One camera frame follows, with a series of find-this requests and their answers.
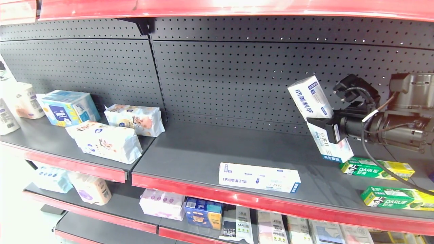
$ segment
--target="product package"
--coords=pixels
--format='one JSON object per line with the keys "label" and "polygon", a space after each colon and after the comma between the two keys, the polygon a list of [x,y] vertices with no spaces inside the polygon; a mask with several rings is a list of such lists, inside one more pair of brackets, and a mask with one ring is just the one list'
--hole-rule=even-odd
{"label": "product package", "polygon": [[219,202],[188,197],[185,214],[189,224],[220,230],[223,205]]}
{"label": "product package", "polygon": [[68,127],[101,119],[89,93],[56,90],[40,101],[52,125]]}
{"label": "product package", "polygon": [[93,121],[67,127],[66,131],[84,153],[132,164],[143,152],[134,129]]}
{"label": "product package", "polygon": [[362,199],[374,208],[434,211],[434,197],[415,189],[369,186]]}
{"label": "product package", "polygon": [[7,135],[20,128],[3,98],[0,98],[0,135]]}
{"label": "product package", "polygon": [[109,125],[133,128],[137,135],[157,137],[165,131],[160,108],[115,104],[104,114]]}
{"label": "product package", "polygon": [[295,193],[300,182],[297,170],[220,163],[220,185]]}
{"label": "product package", "polygon": [[9,91],[14,99],[15,111],[19,117],[39,119],[45,116],[32,84],[16,82],[11,83]]}
{"label": "product package", "polygon": [[104,179],[75,172],[68,176],[83,202],[102,206],[112,198]]}
{"label": "product package", "polygon": [[72,189],[68,172],[64,169],[42,166],[35,173],[33,183],[40,189],[60,193],[67,193]]}
{"label": "product package", "polygon": [[313,244],[309,232],[309,222],[305,218],[287,216],[290,243]]}
{"label": "product package", "polygon": [[309,220],[309,226],[315,244],[345,244],[338,224]]}
{"label": "product package", "polygon": [[184,218],[184,196],[175,193],[145,189],[140,196],[144,214],[181,221]]}
{"label": "product package", "polygon": [[223,228],[219,239],[240,241],[244,239],[253,244],[250,209],[241,206],[226,205],[223,211]]}
{"label": "product package", "polygon": [[346,244],[374,244],[367,228],[341,225]]}
{"label": "product package", "polygon": [[282,215],[258,210],[259,244],[288,244]]}
{"label": "product package", "polygon": [[[333,117],[332,107],[315,76],[292,84],[288,87],[288,91],[306,122],[306,118],[330,119]],[[341,140],[338,144],[333,144],[329,142],[325,129],[311,123],[307,123],[307,126],[324,159],[343,163],[354,156],[347,138]],[[340,135],[337,125],[334,130],[335,137],[339,141]]]}
{"label": "product package", "polygon": [[[381,165],[395,173],[397,176],[408,180],[413,174],[414,169],[407,163],[399,163],[392,161],[377,160]],[[358,175],[371,178],[379,178],[386,180],[397,180],[390,176],[387,172],[377,166],[372,160],[366,158],[352,157],[347,162],[340,164],[342,172],[347,175]]]}

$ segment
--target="darlie toothpaste box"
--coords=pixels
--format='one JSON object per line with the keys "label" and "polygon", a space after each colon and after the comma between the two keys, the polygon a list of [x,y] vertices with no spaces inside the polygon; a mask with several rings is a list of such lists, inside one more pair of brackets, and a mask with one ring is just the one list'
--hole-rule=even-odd
{"label": "darlie toothpaste box", "polygon": [[[288,91],[305,121],[307,121],[306,118],[330,119],[333,117],[332,107],[315,76],[292,84],[288,87]],[[325,129],[308,122],[307,126],[324,159],[343,163],[354,155],[347,138],[341,140],[338,144],[333,144],[329,142]],[[339,128],[337,126],[335,126],[335,134],[339,138]]]}

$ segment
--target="lower shelf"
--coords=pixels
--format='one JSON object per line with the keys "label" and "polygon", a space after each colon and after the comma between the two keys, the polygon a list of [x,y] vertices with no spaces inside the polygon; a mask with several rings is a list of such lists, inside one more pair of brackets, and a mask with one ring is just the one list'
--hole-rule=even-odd
{"label": "lower shelf", "polygon": [[185,242],[164,238],[155,234],[81,216],[71,212],[66,213],[57,223],[55,235],[81,244],[185,244]]}

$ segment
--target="upper shelf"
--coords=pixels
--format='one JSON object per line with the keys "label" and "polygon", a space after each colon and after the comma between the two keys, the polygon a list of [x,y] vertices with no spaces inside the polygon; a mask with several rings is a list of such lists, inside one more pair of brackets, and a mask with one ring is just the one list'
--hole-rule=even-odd
{"label": "upper shelf", "polygon": [[[100,122],[107,124],[104,115]],[[22,118],[19,124],[20,129],[0,136],[0,141],[8,146],[11,154],[23,155],[31,161],[122,183],[137,163],[128,165],[83,153],[64,127],[51,125],[46,117]],[[153,140],[153,137],[139,136],[143,152]]]}
{"label": "upper shelf", "polygon": [[[359,141],[352,140],[352,148],[366,157]],[[382,146],[368,148],[378,159],[394,160]],[[295,169],[301,185],[295,194],[219,185],[220,162]],[[412,178],[434,188],[424,177]],[[343,174],[337,163],[321,159],[308,136],[170,122],[133,169],[132,183],[308,219],[434,235],[433,212],[370,208],[360,197],[369,185],[405,185]]]}

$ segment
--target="pegboard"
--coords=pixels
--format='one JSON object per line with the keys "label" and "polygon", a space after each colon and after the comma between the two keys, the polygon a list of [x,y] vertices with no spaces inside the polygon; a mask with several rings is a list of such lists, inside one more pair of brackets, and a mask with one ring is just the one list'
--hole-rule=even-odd
{"label": "pegboard", "polygon": [[333,16],[155,18],[154,40],[312,42],[434,48],[434,23]]}
{"label": "pegboard", "polygon": [[36,92],[88,92],[95,104],[163,108],[148,40],[28,40],[1,43],[20,82]]}
{"label": "pegboard", "polygon": [[40,39],[147,39],[137,25],[117,19],[40,21],[0,26],[2,41]]}
{"label": "pegboard", "polygon": [[331,105],[341,109],[348,104],[332,88],[349,73],[372,83],[385,101],[391,74],[428,71],[434,59],[434,51],[366,45],[154,41],[153,46],[168,111],[298,125],[305,122],[287,90],[298,80],[315,74]]}

